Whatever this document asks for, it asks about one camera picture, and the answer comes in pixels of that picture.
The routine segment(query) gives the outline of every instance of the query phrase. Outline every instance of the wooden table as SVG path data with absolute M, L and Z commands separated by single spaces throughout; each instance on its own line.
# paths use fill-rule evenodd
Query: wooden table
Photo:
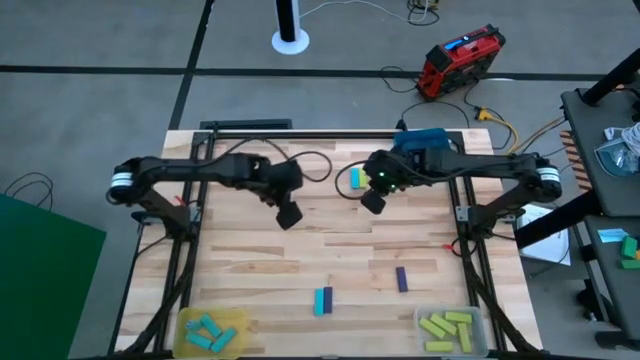
M 468 153 L 492 152 L 487 130 L 462 132 Z M 168 132 L 162 157 L 187 158 L 192 136 L 193 131 Z M 214 156 L 236 142 L 216 140 Z M 390 140 L 275 142 L 288 154 L 324 152 L 333 161 L 334 175 L 372 151 L 391 147 Z M 282 161 L 261 142 L 239 151 Z M 326 173 L 327 163 L 318 156 L 303 156 L 299 162 L 310 176 Z M 389 196 L 385 211 L 376 216 L 358 201 L 339 197 L 333 178 L 306 181 L 295 191 L 304 218 L 289 231 L 278 227 L 277 210 L 255 195 L 209 184 L 191 306 L 246 309 L 251 319 L 247 356 L 421 355 L 413 325 L 415 309 L 468 305 L 461 260 L 442 248 L 457 236 L 446 184 Z M 348 174 L 340 184 L 343 191 L 350 191 Z M 473 184 L 478 203 L 502 193 L 497 179 L 473 179 Z M 182 184 L 162 183 L 156 189 L 171 199 L 181 194 Z M 495 231 L 511 235 L 506 225 Z M 160 226 L 149 226 L 140 246 L 163 235 Z M 493 238 L 486 245 L 500 305 L 527 340 L 540 347 L 515 242 Z M 131 344 L 158 309 L 170 249 L 167 240 L 137 260 L 116 349 Z M 396 266 L 406 268 L 408 293 L 397 290 Z M 334 288 L 333 314 L 317 318 L 313 289 L 323 286 Z M 486 309 L 483 312 L 488 318 Z M 168 347 L 174 323 L 175 316 L 169 322 Z M 488 320 L 485 328 L 494 348 Z

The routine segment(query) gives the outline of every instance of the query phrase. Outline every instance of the red power station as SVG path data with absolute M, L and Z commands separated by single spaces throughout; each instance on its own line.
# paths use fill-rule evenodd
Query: red power station
M 427 54 L 416 87 L 427 100 L 470 84 L 485 74 L 505 43 L 491 24 L 436 45 Z

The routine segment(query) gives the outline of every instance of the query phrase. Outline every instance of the wire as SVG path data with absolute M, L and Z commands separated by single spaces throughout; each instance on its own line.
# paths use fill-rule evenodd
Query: wire
M 409 110 L 412 110 L 412 109 L 414 109 L 414 108 L 416 108 L 416 107 L 418 107 L 418 106 L 420 106 L 420 105 L 424 105 L 424 104 L 431 104 L 431 103 L 444 104 L 444 105 L 450 106 L 450 107 L 452 107 L 452 108 L 454 108 L 454 109 L 456 109 L 456 110 L 460 111 L 460 112 L 462 113 L 462 116 L 464 116 L 464 120 L 465 120 L 465 122 L 467 123 L 467 128 L 471 128 L 471 124 L 470 124 L 470 122 L 469 122 L 469 116 L 467 116 L 467 113 L 466 113 L 464 110 L 462 110 L 462 108 L 461 108 L 461 107 L 459 107 L 459 106 L 457 106 L 457 105 L 454 105 L 454 104 L 451 104 L 451 103 L 448 103 L 448 102 L 445 102 L 445 101 L 441 101 L 441 100 L 422 101 L 422 102 L 419 102 L 419 103 L 413 104 L 413 105 L 409 106 L 408 108 L 406 108 L 406 109 L 402 112 L 402 114 L 400 114 L 400 120 L 405 121 L 404 116 L 407 114 L 407 112 L 409 112 Z
M 340 178 L 340 175 L 342 175 L 342 173 L 344 173 L 348 169 L 350 169 L 350 168 L 352 168 L 352 167 L 354 167 L 356 165 L 364 164 L 366 162 L 367 162 L 367 160 L 355 161 L 355 162 L 352 162 L 351 164 L 343 167 L 342 169 L 340 169 L 340 171 L 338 171 L 338 173 L 336 174 L 336 177 L 335 177 L 335 179 L 333 181 L 333 184 L 336 187 L 336 191 L 338 192 L 338 195 L 340 195 L 341 197 L 343 197 L 345 199 L 348 199 L 348 200 L 360 200 L 360 199 L 362 199 L 362 195 L 361 196 L 349 196 L 349 195 L 346 195 L 345 193 L 343 193 L 342 190 L 340 190 L 340 187 L 338 186 L 338 178 Z
M 385 79 L 385 77 L 383 76 L 384 75 L 383 72 L 386 69 L 398 69 L 398 70 L 400 70 L 402 72 L 406 72 L 406 71 L 404 69 L 402 69 L 401 67 L 399 67 L 399 66 L 383 66 L 382 69 L 380 69 L 380 78 L 382 79 L 382 81 L 384 81 L 384 83 L 387 85 L 387 88 L 389 90 L 393 91 L 394 93 L 404 94 L 404 93 L 408 93 L 408 92 L 414 91 L 416 89 L 415 87 L 411 87 L 411 88 L 406 89 L 406 90 L 398 90 L 398 89 L 392 88 L 391 84 L 389 84 L 389 81 L 387 79 Z M 415 79 L 409 79 L 409 80 L 413 81 L 414 83 L 417 83 L 417 81 Z
M 142 255 L 143 252 L 145 252 L 145 251 L 151 249 L 152 247 L 158 245 L 162 240 L 165 240 L 165 239 L 168 239 L 168 238 L 169 238 L 169 235 L 165 235 L 165 236 L 161 237 L 160 239 L 152 242 L 151 244 L 145 246 L 144 248 L 142 248 L 142 250 L 138 251 L 138 253 L 136 254 L 136 258 L 138 256 Z
M 205 162 L 205 163 L 202 163 L 202 164 L 200 164 L 200 165 L 196 165 L 196 166 L 192 166 L 192 165 L 184 165 L 184 166 L 175 166 L 175 167 L 185 167 L 185 168 L 190 168 L 190 169 L 199 169 L 199 168 L 203 168 L 203 167 L 211 166 L 211 165 L 213 165 L 213 164 L 217 163 L 218 161 L 222 160 L 225 156 L 227 156 L 227 155 L 231 154 L 234 150 L 236 150 L 236 149 L 237 149 L 237 148 L 239 148 L 240 146 L 242 146 L 242 145 L 244 145 L 244 144 L 246 144 L 246 143 L 248 143 L 248 142 L 251 142 L 251 141 L 262 141 L 262 142 L 265 142 L 265 143 L 267 143 L 267 144 L 271 145 L 271 146 L 272 146 L 273 148 L 275 148 L 275 149 L 276 149 L 276 150 L 277 150 L 277 151 L 278 151 L 278 152 L 279 152 L 279 153 L 280 153 L 280 154 L 281 154 L 281 155 L 282 155 L 282 156 L 283 156 L 287 161 L 292 161 L 293 159 L 295 159 L 295 158 L 297 158 L 297 157 L 300 157 L 300 156 L 302 156 L 302 155 L 307 155 L 307 154 L 315 154 L 315 155 L 318 155 L 318 156 L 322 157 L 323 159 L 327 160 L 327 163 L 329 164 L 329 170 L 327 171 L 327 174 L 326 174 L 325 176 L 321 177 L 320 179 L 314 179 L 314 178 L 312 178 L 312 177 L 308 176 L 307 174 L 305 174 L 304 172 L 302 173 L 302 176 L 303 176 L 305 179 L 307 179 L 307 180 L 309 180 L 309 181 L 311 181 L 311 182 L 322 182 L 322 181 L 326 180 L 329 176 L 331 176 L 331 172 L 333 171 L 333 163 L 331 162 L 331 159 L 330 159 L 327 155 L 325 155 L 325 154 L 323 154 L 323 153 L 321 153 L 321 152 L 319 152 L 319 151 L 313 151 L 313 150 L 310 150 L 310 151 L 303 151 L 303 152 L 301 152 L 301 153 L 294 154 L 293 156 L 289 156 L 289 155 L 287 155 L 287 153 L 286 153 L 286 152 L 284 152 L 284 150 L 282 150 L 282 148 L 281 148 L 280 146 L 278 146 L 278 145 L 277 145 L 276 143 L 274 143 L 273 141 L 271 141 L 271 140 L 269 140 L 269 139 L 265 139 L 265 138 L 246 138 L 246 139 L 243 139 L 242 141 L 238 142 L 237 144 L 233 145 L 233 146 L 232 146 L 232 147 L 230 147 L 227 151 L 223 152 L 222 154 L 220 154 L 217 158 L 215 158 L 215 159 L 213 159 L 213 160 L 207 161 L 207 162 Z M 157 169 L 157 168 L 161 168 L 161 167 L 163 167 L 163 166 L 162 166 L 162 165 L 159 165 L 159 166 L 150 167 L 150 168 L 146 169 L 144 172 L 147 172 L 147 171 L 150 171 L 150 170 L 154 170 L 154 169 Z
M 557 117 L 551 121 L 549 121 L 548 123 L 544 124 L 540 129 L 536 130 L 533 134 L 531 134 L 531 136 L 529 136 L 528 138 L 526 138 L 524 141 L 522 141 L 520 143 L 520 145 L 516 146 L 515 149 L 513 149 L 513 151 L 518 151 L 518 149 L 520 149 L 521 147 L 523 147 L 525 144 L 527 144 L 529 141 L 532 141 L 532 139 L 534 139 L 535 137 L 537 137 L 540 133 L 543 133 L 547 130 L 548 127 L 553 126 L 554 124 L 557 124 L 558 121 L 560 121 L 560 123 L 564 122 L 566 119 L 563 119 L 562 116 Z
M 493 150 L 504 150 L 508 145 L 509 145 L 509 141 L 511 141 L 511 136 L 515 136 L 515 141 L 513 142 L 513 146 L 516 146 L 518 144 L 518 131 L 515 129 L 515 127 L 513 127 L 511 125 L 511 123 L 509 123 L 507 120 L 505 120 L 502 115 L 500 115 L 499 112 L 487 107 L 487 106 L 479 106 L 476 104 L 472 104 L 469 101 L 469 93 L 471 93 L 471 90 L 473 90 L 473 88 L 476 87 L 476 85 L 478 85 L 480 83 L 480 80 L 476 81 L 473 85 L 469 86 L 469 89 L 467 89 L 467 92 L 464 93 L 464 97 L 462 98 L 462 101 L 464 101 L 465 104 L 467 104 L 468 106 L 470 106 L 471 108 L 473 108 L 474 110 L 478 111 L 480 109 L 485 109 L 487 111 L 489 111 L 490 113 L 493 113 L 495 116 L 498 117 L 499 120 L 501 120 L 503 123 L 499 123 L 503 126 L 507 127 L 507 130 L 509 130 L 509 135 L 507 136 L 507 140 L 504 141 L 504 144 L 502 144 L 501 146 L 498 147 L 492 147 Z
M 531 141 L 529 142 L 529 144 L 527 144 L 527 146 L 525 146 L 525 147 L 524 147 L 524 149 L 522 149 L 522 151 L 520 152 L 520 154 L 524 154 L 524 153 L 525 153 L 525 151 L 527 151 L 527 149 L 528 149 L 528 148 L 529 148 L 529 147 L 530 147 L 530 146 L 531 146 L 531 145 L 532 145 L 536 140 L 538 140 L 540 137 L 542 137 L 542 135 L 544 135 L 544 134 L 548 133 L 549 131 L 551 131 L 551 130 L 553 130 L 553 129 L 557 128 L 557 127 L 558 127 L 558 126 L 560 126 L 560 125 L 562 125 L 565 121 L 567 121 L 567 120 L 562 120 L 562 121 L 560 121 L 559 123 L 557 123 L 557 124 L 553 125 L 552 127 L 548 128 L 548 129 L 546 129 L 546 130 L 544 130 L 543 132 L 541 132 L 541 133 L 539 133 L 538 135 L 536 135 L 535 137 L 533 137 L 533 138 L 531 139 Z
M 460 238 L 456 238 L 455 240 L 453 240 L 453 242 L 451 243 L 451 252 L 453 253 L 453 255 L 457 256 L 457 257 L 462 257 L 462 255 L 458 252 L 456 252 L 454 246 L 456 245 L 456 243 L 460 242 Z M 478 250 L 478 243 L 477 242 L 473 242 L 473 248 L 471 249 L 471 251 L 469 252 L 469 256 L 473 255 L 476 250 Z
M 560 151 L 562 151 L 562 150 L 564 150 L 564 149 L 566 149 L 566 148 L 567 148 L 566 146 L 563 146 L 563 147 L 561 147 L 560 149 L 555 150 L 555 151 L 552 151 L 552 152 L 550 152 L 550 153 L 548 153 L 548 154 L 540 155 L 540 157 L 549 157 L 549 156 L 551 156 L 551 155 L 555 155 L 555 154 L 559 153 Z
M 380 6 L 380 5 L 377 5 L 377 4 L 374 4 L 374 3 L 368 2 L 368 1 L 364 1 L 364 0 L 328 1 L 328 2 L 326 2 L 326 3 L 323 3 L 323 4 L 320 4 L 320 5 L 316 6 L 315 8 L 313 8 L 313 9 L 311 9 L 311 10 L 307 11 L 306 13 L 304 13 L 304 14 L 300 15 L 300 18 L 303 18 L 303 17 L 305 17 L 305 16 L 307 16 L 307 15 L 309 15 L 309 14 L 313 13 L 313 12 L 316 12 L 316 11 L 318 11 L 318 10 L 322 9 L 323 7 L 327 6 L 327 5 L 347 5 L 347 4 L 353 4 L 353 3 L 365 4 L 365 5 L 373 6 L 373 7 L 377 8 L 377 9 L 382 10 L 382 11 L 384 11 L 385 13 L 387 13 L 387 14 L 389 14 L 389 15 L 391 15 L 391 16 L 393 16 L 393 17 L 395 17 L 396 19 L 399 19 L 399 20 L 402 20 L 402 21 L 408 22 L 408 23 L 409 23 L 409 24 L 411 24 L 411 25 L 421 25 L 421 26 L 425 26 L 425 24 L 415 24 L 415 23 L 412 23 L 412 20 L 411 20 L 411 12 L 409 12 L 409 18 L 405 19 L 405 18 L 403 18 L 402 16 L 400 16 L 400 15 L 396 15 L 396 14 L 392 13 L 391 11 L 389 11 L 389 10 L 387 10 L 387 9 L 383 8 L 383 7 L 382 7 L 382 6 Z M 426 19 L 426 18 L 427 18 L 427 13 L 428 13 L 428 11 L 425 11 L 425 13 L 424 13 L 424 15 L 422 16 L 422 18 L 421 18 L 420 20 L 418 20 L 418 21 L 424 21 L 424 19 Z
M 13 194 L 9 195 L 9 190 L 11 190 L 12 187 L 16 186 L 21 180 L 26 179 L 29 176 L 33 176 L 33 175 L 37 175 L 37 176 L 41 176 L 43 178 L 45 178 L 47 181 L 44 180 L 34 180 L 34 181 L 30 181 L 25 185 L 22 185 L 21 187 L 19 187 L 17 190 L 15 190 L 13 192 Z M 15 198 L 16 195 L 18 195 L 22 190 L 28 188 L 29 186 L 32 185 L 37 185 L 37 184 L 41 184 L 44 185 L 47 188 L 47 193 L 45 194 L 45 196 L 37 203 L 36 206 L 40 207 L 40 205 L 42 205 L 47 198 L 49 199 L 49 211 L 51 211 L 53 209 L 53 180 L 51 180 L 51 178 L 41 172 L 37 172 L 37 171 L 32 171 L 29 173 L 26 173 L 24 175 L 22 175 L 21 177 L 17 178 L 16 180 L 14 180 L 11 184 L 9 184 L 9 186 L 7 186 L 7 188 L 4 190 L 4 194 L 11 197 L 11 198 Z

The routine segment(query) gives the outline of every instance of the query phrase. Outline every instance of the white cylinder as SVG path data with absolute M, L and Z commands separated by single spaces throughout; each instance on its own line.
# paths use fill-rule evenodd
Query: white cylinder
M 309 46 L 309 35 L 300 29 L 298 0 L 275 0 L 278 31 L 271 38 L 273 48 L 284 55 L 296 55 Z

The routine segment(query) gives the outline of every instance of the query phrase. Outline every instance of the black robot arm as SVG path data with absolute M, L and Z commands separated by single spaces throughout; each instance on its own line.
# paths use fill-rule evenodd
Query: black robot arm
M 302 187 L 302 171 L 295 160 L 271 164 L 263 156 L 233 153 L 214 160 L 133 158 L 116 166 L 107 193 L 111 203 L 139 204 L 149 215 L 162 220 L 167 234 L 179 238 L 189 234 L 189 208 L 173 205 L 153 189 L 161 181 L 218 182 L 256 194 L 268 206 L 279 208 L 276 220 L 283 229 L 296 224 L 302 214 L 291 192 Z
M 486 205 L 456 209 L 473 231 L 483 238 L 491 236 L 497 219 L 519 215 L 522 206 L 551 202 L 562 195 L 558 170 L 538 154 L 466 155 L 451 149 L 425 148 L 403 151 L 378 150 L 369 156 L 363 170 L 370 178 L 370 189 L 361 199 L 369 211 L 380 214 L 383 197 L 408 187 L 449 181 L 457 176 L 515 179 L 518 185 Z

